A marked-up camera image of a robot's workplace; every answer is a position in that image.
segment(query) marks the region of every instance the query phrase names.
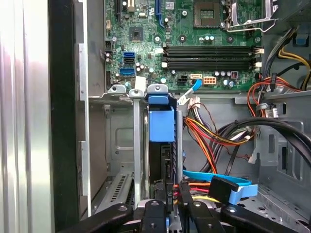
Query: gray metal wall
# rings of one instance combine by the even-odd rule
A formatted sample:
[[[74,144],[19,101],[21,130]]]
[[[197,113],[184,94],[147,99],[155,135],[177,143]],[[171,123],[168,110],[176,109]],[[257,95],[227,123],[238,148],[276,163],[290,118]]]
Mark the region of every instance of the gray metal wall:
[[[0,0],[0,232],[54,231],[47,0]]]

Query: green circuit board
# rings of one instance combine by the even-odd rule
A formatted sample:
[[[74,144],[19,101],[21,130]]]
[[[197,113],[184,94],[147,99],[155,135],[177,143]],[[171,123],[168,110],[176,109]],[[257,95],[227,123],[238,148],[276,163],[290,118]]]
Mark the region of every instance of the green circuit board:
[[[195,11],[201,2],[208,0],[162,0],[161,13],[162,25],[165,24],[165,18],[169,22],[162,27],[159,17],[156,16],[155,0],[126,0],[131,1],[134,7],[121,10],[119,16],[116,16],[116,4],[118,0],[105,1],[105,44],[106,51],[112,53],[105,63],[107,87],[114,83],[127,84],[128,88],[134,87],[135,76],[147,78],[147,83],[163,83],[169,87],[170,91],[183,91],[191,87],[190,74],[200,74],[202,77],[215,77],[215,69],[206,70],[177,70],[172,74],[171,70],[162,68],[163,43],[172,46],[260,46],[261,32],[252,33],[238,32],[227,33],[220,27],[220,22],[224,20],[225,12],[219,4],[219,19],[215,19],[215,27],[195,27]],[[216,18],[215,11],[201,11],[201,17]],[[238,20],[245,22],[248,19],[257,19],[261,16],[261,0],[239,0]],[[202,40],[206,36],[213,37],[213,40]],[[123,63],[123,53],[134,52],[135,62],[132,65]],[[138,69],[136,63],[139,63],[142,69]],[[132,67],[135,69],[135,75],[124,76],[120,69]],[[213,85],[203,85],[201,90],[214,91],[247,91],[255,82],[255,71],[239,71],[234,79],[230,76],[217,76],[216,83]],[[184,84],[177,82],[180,77],[188,77]],[[224,80],[234,82],[234,86],[224,84]]]

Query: chipset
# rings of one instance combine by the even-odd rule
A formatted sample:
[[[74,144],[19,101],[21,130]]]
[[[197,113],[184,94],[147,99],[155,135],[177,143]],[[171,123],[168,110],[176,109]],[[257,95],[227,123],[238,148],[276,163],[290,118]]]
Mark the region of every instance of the chipset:
[[[130,27],[129,38],[132,42],[140,42],[144,39],[144,28],[143,27]]]
[[[195,28],[219,28],[220,26],[220,4],[219,1],[195,0],[193,5]]]

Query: motherboard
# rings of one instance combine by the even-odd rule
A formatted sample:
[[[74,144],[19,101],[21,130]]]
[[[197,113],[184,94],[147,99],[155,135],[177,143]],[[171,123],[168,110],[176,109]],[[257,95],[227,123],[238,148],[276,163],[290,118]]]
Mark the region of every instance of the motherboard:
[[[237,20],[260,18],[261,0],[239,0]],[[106,0],[107,88],[135,77],[170,91],[247,91],[259,74],[260,31],[227,32],[228,0]]]

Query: blue sata port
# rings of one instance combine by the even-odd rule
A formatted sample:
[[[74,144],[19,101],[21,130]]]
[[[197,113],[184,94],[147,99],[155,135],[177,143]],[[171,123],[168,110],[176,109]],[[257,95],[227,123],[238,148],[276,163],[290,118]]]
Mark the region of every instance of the blue sata port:
[[[134,52],[124,52],[123,58],[135,58],[135,53]]]
[[[133,68],[121,68],[121,75],[135,75],[135,70]]]

